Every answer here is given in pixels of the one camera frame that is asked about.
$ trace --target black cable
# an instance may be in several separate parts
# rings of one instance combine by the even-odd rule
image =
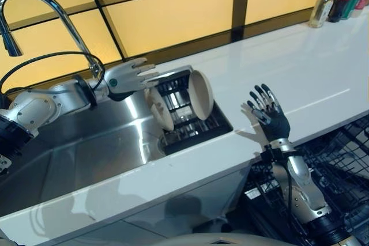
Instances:
[[[85,56],[90,56],[93,57],[97,60],[98,64],[101,67],[101,76],[99,78],[99,80],[97,81],[97,84],[92,88],[93,91],[95,91],[99,85],[101,84],[101,82],[104,79],[104,75],[105,75],[105,66],[102,63],[102,61],[95,56],[94,54],[88,53],[88,52],[81,52],[81,51],[61,51],[61,52],[55,52],[55,53],[50,53],[50,54],[45,54],[42,56],[38,56],[35,58],[32,58],[30,60],[26,60],[23,63],[20,63],[19,65],[17,65],[16,67],[12,68],[10,71],[8,71],[1,79],[0,79],[0,93],[5,96],[11,92],[14,92],[15,90],[19,90],[19,89],[28,89],[28,88],[13,88],[13,89],[9,89],[7,90],[5,93],[2,93],[2,86],[4,84],[4,82],[17,70],[21,69],[22,67],[29,65],[30,63],[34,63],[37,62],[38,60],[42,60],[42,59],[46,59],[49,57],[53,57],[53,56],[60,56],[60,55],[71,55],[71,54],[76,54],[76,55],[85,55]]]
[[[286,163],[280,163],[284,170],[286,170],[287,177],[288,177],[288,221],[290,224],[290,227],[292,227],[292,177],[288,170],[287,161]]]

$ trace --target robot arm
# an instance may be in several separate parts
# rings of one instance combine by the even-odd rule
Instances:
[[[360,245],[355,237],[346,232],[344,223],[336,218],[324,199],[323,193],[311,178],[303,153],[295,150],[288,140],[290,126],[273,92],[265,85],[255,86],[247,102],[251,113],[258,119],[270,144],[261,154],[264,161],[271,162],[285,204],[319,245]]]
[[[100,85],[95,79],[63,82],[48,90],[31,89],[20,93],[8,109],[0,109],[0,174],[11,166],[11,157],[38,135],[39,127],[62,115],[80,112],[106,99],[121,101],[135,91],[155,86],[148,81],[157,73],[139,75],[154,65],[141,66],[145,58],[122,63],[107,70]]]

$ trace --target faucet spout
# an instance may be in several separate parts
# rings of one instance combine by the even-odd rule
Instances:
[[[9,25],[7,24],[4,16],[4,4],[7,0],[0,0],[0,33],[3,38],[4,46],[9,53],[9,56],[21,56],[22,52],[17,45],[11,31]],[[69,31],[70,35],[73,37],[75,43],[79,47],[82,52],[90,53],[80,34],[76,30],[73,23],[70,21],[67,13],[63,9],[63,7],[56,0],[42,0],[46,4],[48,4],[59,16],[59,18],[64,23],[64,26]],[[89,68],[92,70],[92,73],[95,77],[99,75],[102,71],[101,66],[91,57],[87,56],[87,61],[89,63]]]

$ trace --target black dish rack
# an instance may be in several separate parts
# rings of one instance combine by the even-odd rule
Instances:
[[[363,245],[369,245],[369,115],[297,147],[312,169],[314,183],[346,229]],[[307,230],[292,217],[273,177],[263,162],[250,169],[242,201],[261,235],[294,243],[314,245]]]
[[[164,130],[159,141],[159,146],[166,155],[233,130],[215,102],[213,111],[206,120],[196,116],[187,92],[190,73],[188,69],[160,78],[160,83],[156,86],[174,123],[174,130]]]

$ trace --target white countertop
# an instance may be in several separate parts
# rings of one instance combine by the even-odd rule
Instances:
[[[166,71],[191,65],[204,72],[234,131],[2,217],[0,229],[19,244],[44,243],[246,166],[261,150],[256,141],[262,136],[253,135],[240,107],[255,84],[266,83],[277,95],[291,124],[291,141],[306,141],[363,114],[369,109],[368,14],[366,9],[359,18],[327,22],[320,29],[297,24],[157,66]],[[95,196],[89,211],[87,195]],[[73,205],[69,210],[75,216],[62,212],[67,205]],[[48,217],[41,217],[41,211]]]

